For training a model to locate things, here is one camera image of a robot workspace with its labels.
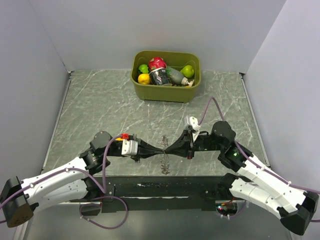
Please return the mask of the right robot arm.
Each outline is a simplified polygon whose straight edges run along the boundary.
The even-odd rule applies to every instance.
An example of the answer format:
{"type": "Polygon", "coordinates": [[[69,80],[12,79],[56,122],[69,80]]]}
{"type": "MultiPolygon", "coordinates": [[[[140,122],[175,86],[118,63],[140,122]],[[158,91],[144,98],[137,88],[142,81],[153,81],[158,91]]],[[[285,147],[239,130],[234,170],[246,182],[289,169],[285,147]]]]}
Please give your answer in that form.
{"type": "Polygon", "coordinates": [[[319,195],[291,186],[238,144],[235,137],[226,121],[216,122],[207,133],[193,118],[165,153],[192,159],[195,152],[219,151],[218,160],[234,172],[225,174],[219,183],[218,193],[223,199],[246,200],[275,215],[292,233],[304,235],[317,210],[319,195]]]}

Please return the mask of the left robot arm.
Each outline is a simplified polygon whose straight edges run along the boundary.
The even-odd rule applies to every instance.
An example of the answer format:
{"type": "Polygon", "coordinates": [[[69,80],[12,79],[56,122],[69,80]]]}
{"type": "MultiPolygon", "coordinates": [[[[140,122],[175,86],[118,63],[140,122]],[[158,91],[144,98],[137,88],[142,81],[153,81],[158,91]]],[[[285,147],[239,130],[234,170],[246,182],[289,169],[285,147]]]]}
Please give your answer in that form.
{"type": "Polygon", "coordinates": [[[7,180],[0,194],[4,223],[14,228],[30,220],[37,211],[71,200],[93,201],[106,194],[106,179],[99,183],[93,175],[106,172],[110,165],[108,156],[130,157],[139,162],[163,152],[136,135],[121,133],[112,137],[100,131],[89,148],[68,163],[31,178],[7,180]]]}

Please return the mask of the olive green plastic bin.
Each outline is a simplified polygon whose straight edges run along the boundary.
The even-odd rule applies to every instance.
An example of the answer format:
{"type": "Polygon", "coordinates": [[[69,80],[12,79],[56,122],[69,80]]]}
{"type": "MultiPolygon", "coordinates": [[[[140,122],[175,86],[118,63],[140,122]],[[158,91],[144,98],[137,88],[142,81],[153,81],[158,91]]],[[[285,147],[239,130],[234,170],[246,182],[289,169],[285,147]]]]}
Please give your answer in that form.
{"type": "Polygon", "coordinates": [[[195,97],[201,85],[201,74],[200,60],[192,53],[143,50],[138,52],[134,57],[131,69],[131,82],[133,83],[136,95],[141,100],[188,103],[195,97]],[[194,85],[186,87],[145,85],[138,83],[138,67],[142,64],[148,64],[153,57],[163,58],[168,66],[176,70],[181,70],[186,65],[192,66],[195,71],[194,85]]]}

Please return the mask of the grey pump bottle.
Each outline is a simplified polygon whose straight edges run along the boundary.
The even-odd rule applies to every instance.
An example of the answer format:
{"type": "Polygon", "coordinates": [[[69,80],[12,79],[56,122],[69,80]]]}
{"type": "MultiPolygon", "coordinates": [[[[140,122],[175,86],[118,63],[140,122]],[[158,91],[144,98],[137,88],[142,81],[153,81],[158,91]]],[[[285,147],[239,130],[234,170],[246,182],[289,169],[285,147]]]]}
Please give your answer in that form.
{"type": "Polygon", "coordinates": [[[183,75],[183,73],[181,73],[180,71],[170,66],[166,67],[166,72],[169,78],[172,80],[172,82],[175,85],[181,85],[181,86],[187,86],[187,87],[192,87],[194,85],[194,82],[195,82],[194,79],[192,80],[188,79],[183,75]]]}

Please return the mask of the yellow lemon in bin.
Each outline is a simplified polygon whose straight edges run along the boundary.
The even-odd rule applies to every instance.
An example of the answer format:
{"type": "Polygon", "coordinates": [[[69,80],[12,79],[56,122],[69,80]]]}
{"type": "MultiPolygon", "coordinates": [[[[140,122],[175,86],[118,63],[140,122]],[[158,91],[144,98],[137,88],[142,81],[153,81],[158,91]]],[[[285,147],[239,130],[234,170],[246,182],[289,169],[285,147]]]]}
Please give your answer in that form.
{"type": "Polygon", "coordinates": [[[150,85],[152,83],[151,77],[148,73],[142,73],[138,76],[138,83],[141,85],[150,85]]]}

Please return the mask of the black can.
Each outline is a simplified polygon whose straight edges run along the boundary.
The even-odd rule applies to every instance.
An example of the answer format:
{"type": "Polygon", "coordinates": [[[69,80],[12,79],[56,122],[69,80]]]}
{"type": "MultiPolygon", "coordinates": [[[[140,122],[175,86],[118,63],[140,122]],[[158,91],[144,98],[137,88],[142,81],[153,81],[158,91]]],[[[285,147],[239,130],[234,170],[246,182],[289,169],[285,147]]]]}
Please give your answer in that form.
{"type": "Polygon", "coordinates": [[[152,70],[149,73],[149,76],[151,78],[151,82],[153,85],[156,85],[156,86],[172,85],[172,81],[169,78],[166,69],[163,67],[152,70]]]}

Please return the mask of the green pepper toy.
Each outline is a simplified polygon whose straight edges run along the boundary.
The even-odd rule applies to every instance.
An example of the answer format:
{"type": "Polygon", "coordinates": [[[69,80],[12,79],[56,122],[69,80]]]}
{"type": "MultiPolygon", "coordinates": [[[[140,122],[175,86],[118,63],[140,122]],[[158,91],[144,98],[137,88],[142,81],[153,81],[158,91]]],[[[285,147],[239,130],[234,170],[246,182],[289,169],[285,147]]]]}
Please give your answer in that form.
{"type": "Polygon", "coordinates": [[[148,74],[149,73],[149,66],[147,64],[141,64],[138,67],[138,73],[139,74],[148,74]]]}

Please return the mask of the red dragon fruit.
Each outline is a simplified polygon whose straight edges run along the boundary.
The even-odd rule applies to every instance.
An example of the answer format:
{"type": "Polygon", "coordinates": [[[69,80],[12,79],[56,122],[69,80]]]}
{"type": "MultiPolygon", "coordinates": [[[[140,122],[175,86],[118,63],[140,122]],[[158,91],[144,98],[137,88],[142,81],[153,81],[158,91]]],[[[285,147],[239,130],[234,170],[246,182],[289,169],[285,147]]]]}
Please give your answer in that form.
{"type": "Polygon", "coordinates": [[[155,69],[159,69],[159,68],[167,68],[167,64],[164,61],[163,58],[161,57],[153,57],[149,62],[148,62],[148,67],[150,71],[153,71],[155,69]]]}

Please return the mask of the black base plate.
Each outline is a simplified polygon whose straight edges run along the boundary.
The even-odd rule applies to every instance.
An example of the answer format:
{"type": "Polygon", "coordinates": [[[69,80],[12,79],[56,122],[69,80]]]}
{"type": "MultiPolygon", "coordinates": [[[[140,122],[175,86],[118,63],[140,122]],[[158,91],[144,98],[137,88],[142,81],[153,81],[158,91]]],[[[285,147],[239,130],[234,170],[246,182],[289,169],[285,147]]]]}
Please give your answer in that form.
{"type": "Polygon", "coordinates": [[[102,213],[124,210],[215,211],[218,203],[236,202],[220,176],[108,176],[102,213]]]}

